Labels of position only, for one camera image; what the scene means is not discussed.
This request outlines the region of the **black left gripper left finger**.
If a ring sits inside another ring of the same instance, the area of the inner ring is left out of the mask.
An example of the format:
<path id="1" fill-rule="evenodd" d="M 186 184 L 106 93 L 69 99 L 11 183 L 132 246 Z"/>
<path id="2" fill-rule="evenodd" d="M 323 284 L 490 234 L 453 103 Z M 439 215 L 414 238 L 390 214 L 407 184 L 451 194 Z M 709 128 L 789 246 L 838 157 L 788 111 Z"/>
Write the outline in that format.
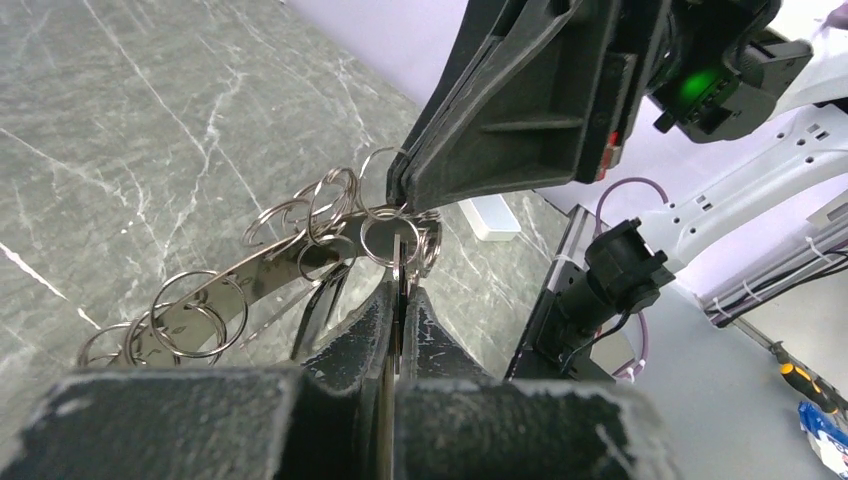
<path id="1" fill-rule="evenodd" d="M 305 366 L 77 370 L 36 404 L 5 479 L 385 479 L 376 408 L 395 289 Z"/>

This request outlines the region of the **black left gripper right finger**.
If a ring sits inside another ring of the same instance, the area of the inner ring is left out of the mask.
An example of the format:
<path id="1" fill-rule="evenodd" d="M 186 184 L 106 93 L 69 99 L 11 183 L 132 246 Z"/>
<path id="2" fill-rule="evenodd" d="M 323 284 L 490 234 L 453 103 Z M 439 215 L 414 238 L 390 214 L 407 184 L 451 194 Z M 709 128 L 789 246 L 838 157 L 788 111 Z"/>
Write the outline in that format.
<path id="1" fill-rule="evenodd" d="M 395 388 L 397 479 L 680 479 L 654 405 L 609 381 L 502 381 L 409 300 Z"/>

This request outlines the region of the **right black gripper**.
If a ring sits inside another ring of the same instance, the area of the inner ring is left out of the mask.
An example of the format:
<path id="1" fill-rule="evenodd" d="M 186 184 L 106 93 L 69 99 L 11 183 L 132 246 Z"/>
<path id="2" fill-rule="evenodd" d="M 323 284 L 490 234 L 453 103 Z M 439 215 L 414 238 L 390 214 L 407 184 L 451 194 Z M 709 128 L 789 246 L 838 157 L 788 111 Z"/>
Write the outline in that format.
<path id="1" fill-rule="evenodd" d="M 422 212 L 616 166 L 653 76 L 669 1 L 471 1 L 437 86 L 387 172 Z"/>

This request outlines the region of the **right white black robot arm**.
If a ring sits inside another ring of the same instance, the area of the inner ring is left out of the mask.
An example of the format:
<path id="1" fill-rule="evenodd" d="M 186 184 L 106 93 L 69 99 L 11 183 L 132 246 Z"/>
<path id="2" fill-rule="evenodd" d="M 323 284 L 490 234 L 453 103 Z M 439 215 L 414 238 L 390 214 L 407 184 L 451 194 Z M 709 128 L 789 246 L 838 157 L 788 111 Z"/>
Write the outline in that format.
<path id="1" fill-rule="evenodd" d="M 778 1 L 472 1 L 427 105 L 387 173 L 422 212 L 615 167 L 643 100 L 655 128 L 732 141 L 785 110 L 845 95 L 845 60 L 780 34 Z"/>

